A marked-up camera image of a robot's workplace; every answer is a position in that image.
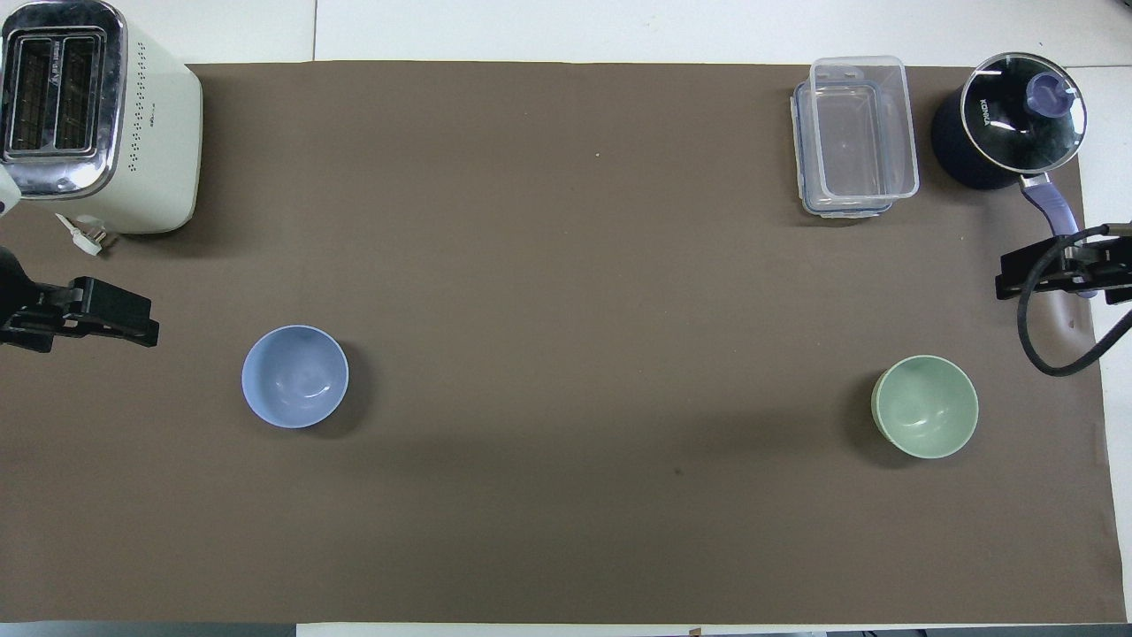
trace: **toaster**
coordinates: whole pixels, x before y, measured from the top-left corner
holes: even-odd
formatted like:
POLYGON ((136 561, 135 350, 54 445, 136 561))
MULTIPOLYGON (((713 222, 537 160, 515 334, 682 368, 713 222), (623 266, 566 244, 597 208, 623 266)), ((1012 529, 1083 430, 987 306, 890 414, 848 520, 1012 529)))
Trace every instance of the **toaster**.
POLYGON ((192 71, 100 0, 23 5, 2 37, 0 164, 20 198, 98 235, 165 232, 192 216, 192 71))

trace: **green bowl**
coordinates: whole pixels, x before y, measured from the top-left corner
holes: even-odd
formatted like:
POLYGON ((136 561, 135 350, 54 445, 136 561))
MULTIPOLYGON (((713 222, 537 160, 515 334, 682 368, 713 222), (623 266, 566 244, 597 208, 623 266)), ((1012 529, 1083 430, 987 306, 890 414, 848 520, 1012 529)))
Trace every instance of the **green bowl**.
POLYGON ((979 398, 967 375, 938 356, 904 359, 873 388, 873 420, 904 454, 943 458, 975 433, 979 398))

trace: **pot lid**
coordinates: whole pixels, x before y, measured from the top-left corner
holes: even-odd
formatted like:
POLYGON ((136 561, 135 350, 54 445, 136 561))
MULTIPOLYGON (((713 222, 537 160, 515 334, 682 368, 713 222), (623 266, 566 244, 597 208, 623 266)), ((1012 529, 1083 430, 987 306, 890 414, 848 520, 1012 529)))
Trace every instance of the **pot lid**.
POLYGON ((1064 69, 1029 53, 979 64, 963 87, 963 128, 994 163, 1044 172, 1067 162, 1084 137, 1084 101, 1064 69))

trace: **purple lid knob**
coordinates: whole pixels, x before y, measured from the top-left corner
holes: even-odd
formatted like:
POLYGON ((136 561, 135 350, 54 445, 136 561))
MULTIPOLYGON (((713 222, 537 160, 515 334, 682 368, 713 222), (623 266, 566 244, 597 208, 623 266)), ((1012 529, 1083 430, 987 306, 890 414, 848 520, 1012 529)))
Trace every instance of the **purple lid knob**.
POLYGON ((1077 100, 1075 93, 1061 75, 1039 72, 1026 85, 1026 109, 1043 117, 1065 117, 1077 100))

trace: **toaster slot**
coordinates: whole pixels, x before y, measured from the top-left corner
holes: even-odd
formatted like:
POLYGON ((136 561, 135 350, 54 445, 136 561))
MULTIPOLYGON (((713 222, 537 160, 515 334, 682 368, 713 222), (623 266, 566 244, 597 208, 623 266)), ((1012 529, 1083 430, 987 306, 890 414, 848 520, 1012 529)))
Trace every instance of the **toaster slot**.
POLYGON ((59 81, 59 114, 55 119, 55 148, 91 147, 95 94, 91 91, 97 71, 97 42, 94 37, 68 37, 63 41, 62 71, 59 81))
POLYGON ((19 41, 16 53, 16 94, 12 102, 11 137, 14 150, 37 150, 48 144, 48 86, 51 75, 52 41, 27 37, 19 41))

